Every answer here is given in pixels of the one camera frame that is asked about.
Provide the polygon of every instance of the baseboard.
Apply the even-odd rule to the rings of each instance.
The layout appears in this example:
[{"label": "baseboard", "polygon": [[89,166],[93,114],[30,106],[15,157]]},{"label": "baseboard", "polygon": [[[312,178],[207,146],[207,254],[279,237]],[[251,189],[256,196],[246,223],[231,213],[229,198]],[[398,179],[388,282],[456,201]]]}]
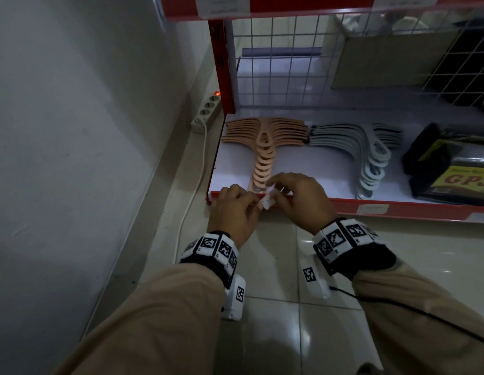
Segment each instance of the baseboard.
[{"label": "baseboard", "polygon": [[95,306],[85,334],[110,316],[133,293],[143,273],[165,201],[176,176],[190,134],[190,123],[206,92],[212,91],[214,57],[209,46],[186,94],[164,152],[153,173],[146,195],[130,228],[107,284]]}]

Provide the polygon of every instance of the hand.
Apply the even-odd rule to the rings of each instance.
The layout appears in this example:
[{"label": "hand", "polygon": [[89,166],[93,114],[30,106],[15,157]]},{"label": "hand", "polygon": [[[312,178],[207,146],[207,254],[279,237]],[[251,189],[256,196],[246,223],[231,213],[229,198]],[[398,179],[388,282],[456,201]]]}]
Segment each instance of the hand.
[{"label": "hand", "polygon": [[237,184],[222,188],[218,199],[212,201],[208,232],[221,230],[230,234],[239,249],[256,228],[261,210],[259,198]]},{"label": "hand", "polygon": [[[273,184],[275,188],[271,195],[276,204],[301,229],[316,235],[337,218],[332,202],[314,178],[301,173],[279,173],[266,182],[267,186]],[[292,201],[284,196],[290,191],[293,194]]]}]

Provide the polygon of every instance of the black cable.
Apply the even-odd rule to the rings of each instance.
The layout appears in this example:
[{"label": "black cable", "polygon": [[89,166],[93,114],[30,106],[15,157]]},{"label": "black cable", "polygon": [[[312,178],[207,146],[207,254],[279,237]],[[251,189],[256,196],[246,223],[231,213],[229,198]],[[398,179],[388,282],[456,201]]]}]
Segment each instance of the black cable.
[{"label": "black cable", "polygon": [[405,309],[411,310],[411,311],[413,311],[415,313],[418,313],[420,315],[429,317],[429,318],[431,318],[431,319],[433,319],[435,321],[439,321],[442,324],[445,324],[446,326],[449,326],[451,328],[454,328],[454,329],[460,331],[461,333],[467,334],[470,337],[474,338],[475,340],[479,340],[480,342],[484,343],[484,338],[481,335],[478,335],[476,333],[473,333],[470,330],[465,329],[463,327],[460,327],[460,326],[458,326],[458,325],[456,325],[454,323],[451,323],[450,321],[446,321],[446,320],[442,319],[441,317],[432,315],[431,313],[425,312],[424,310],[420,310],[418,308],[411,307],[410,305],[404,304],[402,302],[396,302],[394,300],[390,300],[388,298],[383,298],[383,297],[355,296],[355,295],[353,295],[353,294],[351,294],[349,292],[346,292],[344,290],[340,290],[339,288],[332,287],[332,286],[329,286],[329,289],[331,289],[332,291],[342,292],[342,293],[344,293],[344,294],[346,294],[348,296],[351,296],[351,297],[356,298],[358,301],[361,301],[361,302],[382,302],[382,303],[385,303],[385,304],[391,304],[391,305],[395,305],[397,307],[401,307],[401,308],[405,308]]}]

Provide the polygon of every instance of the wristband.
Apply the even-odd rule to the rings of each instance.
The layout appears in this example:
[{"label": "wristband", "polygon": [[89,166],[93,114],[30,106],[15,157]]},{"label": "wristband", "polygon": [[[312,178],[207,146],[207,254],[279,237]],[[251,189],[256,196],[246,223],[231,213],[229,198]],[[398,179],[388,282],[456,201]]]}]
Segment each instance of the wristband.
[{"label": "wristband", "polygon": [[229,290],[237,266],[238,250],[225,232],[206,233],[190,243],[180,263],[197,263],[212,270]]},{"label": "wristband", "polygon": [[338,272],[351,280],[360,270],[383,270],[396,262],[385,241],[355,219],[333,220],[313,237],[313,242],[329,275]]}]

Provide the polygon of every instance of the power strip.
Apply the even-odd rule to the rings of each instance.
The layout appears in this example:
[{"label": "power strip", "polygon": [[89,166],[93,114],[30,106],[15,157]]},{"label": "power strip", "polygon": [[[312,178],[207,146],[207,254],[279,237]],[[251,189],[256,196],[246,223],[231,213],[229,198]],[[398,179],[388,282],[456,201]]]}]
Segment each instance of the power strip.
[{"label": "power strip", "polygon": [[203,134],[204,133],[203,125],[205,125],[209,130],[209,128],[214,123],[214,120],[216,119],[220,110],[221,110],[221,96],[219,95],[219,91],[217,91],[212,96],[209,96],[202,102],[197,115],[191,122],[192,132]]}]

